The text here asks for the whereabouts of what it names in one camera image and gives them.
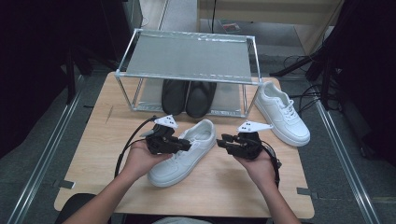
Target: wooden tabletop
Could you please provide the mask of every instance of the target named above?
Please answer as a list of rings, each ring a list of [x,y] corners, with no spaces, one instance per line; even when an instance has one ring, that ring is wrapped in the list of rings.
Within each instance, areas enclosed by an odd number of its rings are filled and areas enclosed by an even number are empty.
[[[137,80],[135,77],[122,79],[131,97]],[[272,80],[279,87],[275,78],[265,80]],[[108,74],[65,177],[65,180],[76,184],[73,189],[60,189],[55,208],[61,210],[76,193],[99,193],[113,179],[118,156],[131,134],[153,115],[166,116],[164,113],[131,111],[114,73]],[[174,118],[178,124],[174,136],[179,136],[200,121],[186,114]],[[215,124],[218,138],[222,133],[237,134],[236,128],[245,121],[217,116],[205,116],[203,119],[210,119]],[[255,106],[248,120],[266,123]],[[150,130],[153,125],[148,123],[140,133]],[[282,195],[298,218],[311,218],[315,212],[310,196],[297,193],[297,188],[307,188],[297,148],[280,141],[272,131],[259,134],[261,140],[274,148],[283,164],[279,169]],[[218,146],[210,149],[193,171],[172,187],[154,187],[146,176],[141,177],[126,193],[116,212],[213,217],[270,216],[264,198],[245,168]]]

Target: sneaker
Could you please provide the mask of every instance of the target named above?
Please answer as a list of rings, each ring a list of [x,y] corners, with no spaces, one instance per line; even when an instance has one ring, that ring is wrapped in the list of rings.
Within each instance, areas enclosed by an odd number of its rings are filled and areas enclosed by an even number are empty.
[[[294,147],[302,147],[308,144],[310,133],[294,110],[293,103],[271,81],[264,82],[259,88],[254,102],[267,122],[274,125],[272,131],[280,140]]]
[[[158,163],[148,172],[148,180],[154,186],[169,187],[186,178],[198,161],[215,145],[215,126],[210,120],[203,119],[182,133],[179,138],[189,140],[190,149],[180,150],[172,158]]]

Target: shoe sole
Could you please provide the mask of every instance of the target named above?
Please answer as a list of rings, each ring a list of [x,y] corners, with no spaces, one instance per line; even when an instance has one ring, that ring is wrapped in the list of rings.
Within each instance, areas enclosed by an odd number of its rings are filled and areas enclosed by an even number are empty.
[[[264,109],[264,106],[260,103],[260,101],[258,99],[256,99],[256,101],[254,102],[254,104],[257,106],[257,108],[260,110],[260,112],[262,112],[262,114],[265,117],[265,120],[267,120],[267,122],[270,122],[271,124],[273,124],[274,128],[272,129],[273,133],[276,135],[276,137],[278,137],[280,140],[284,141],[285,143],[294,146],[294,147],[302,147],[305,146],[306,144],[308,144],[309,140],[304,141],[304,142],[296,142],[292,139],[289,139],[285,134],[283,134],[273,123],[273,121],[271,120],[271,117],[267,114],[267,112]]]
[[[215,144],[216,144],[216,138],[215,138],[215,141],[213,141],[213,143],[210,144],[209,150],[210,150]],[[154,182],[154,181],[149,177],[149,175],[148,175],[148,180],[149,180],[149,182],[151,182],[152,185],[154,185],[154,186],[156,186],[156,187],[161,187],[161,188],[166,188],[166,187],[170,187],[170,186],[173,186],[173,185],[177,184],[178,182],[182,181],[184,178],[186,178],[186,177],[191,173],[192,169],[196,166],[196,164],[198,163],[198,161],[200,161],[201,158],[202,158],[204,155],[206,155],[207,152],[209,152],[209,150],[207,150],[207,151],[206,151],[205,153],[203,153],[200,157],[198,157],[198,158],[192,163],[192,165],[190,166],[190,168],[189,168],[185,173],[183,173],[182,175],[180,175],[178,178],[173,179],[173,180],[168,181],[168,182],[164,182],[164,183],[157,183],[157,182]]]

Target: metal rod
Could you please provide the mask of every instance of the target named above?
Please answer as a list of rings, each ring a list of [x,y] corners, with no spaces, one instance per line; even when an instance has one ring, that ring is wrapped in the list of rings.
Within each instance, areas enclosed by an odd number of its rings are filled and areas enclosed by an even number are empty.
[[[33,170],[33,173],[31,174],[28,182],[23,188],[21,196],[11,216],[9,217],[9,220],[7,222],[8,224],[23,222],[31,203],[35,198],[35,194],[37,193],[38,188],[40,187],[41,181],[43,180],[44,175],[47,172],[48,167],[50,166],[52,158],[56,152],[57,146],[59,145],[59,142],[62,139],[62,136],[64,135],[64,130],[67,127],[67,124],[76,109],[76,105],[78,103],[81,90],[85,86],[86,79],[87,78],[82,75],[79,76],[78,79],[79,90],[76,96],[74,97],[73,101],[69,105],[67,105],[66,108],[64,109],[61,118],[59,119],[43,153],[41,154],[41,157],[35,169]]]

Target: shoe toe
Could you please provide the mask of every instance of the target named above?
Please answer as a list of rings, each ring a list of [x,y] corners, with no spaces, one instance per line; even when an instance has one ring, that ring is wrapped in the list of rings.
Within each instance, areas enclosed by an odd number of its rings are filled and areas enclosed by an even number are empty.
[[[310,132],[302,120],[293,125],[285,124],[282,133],[289,138],[292,146],[301,147],[310,140]]]

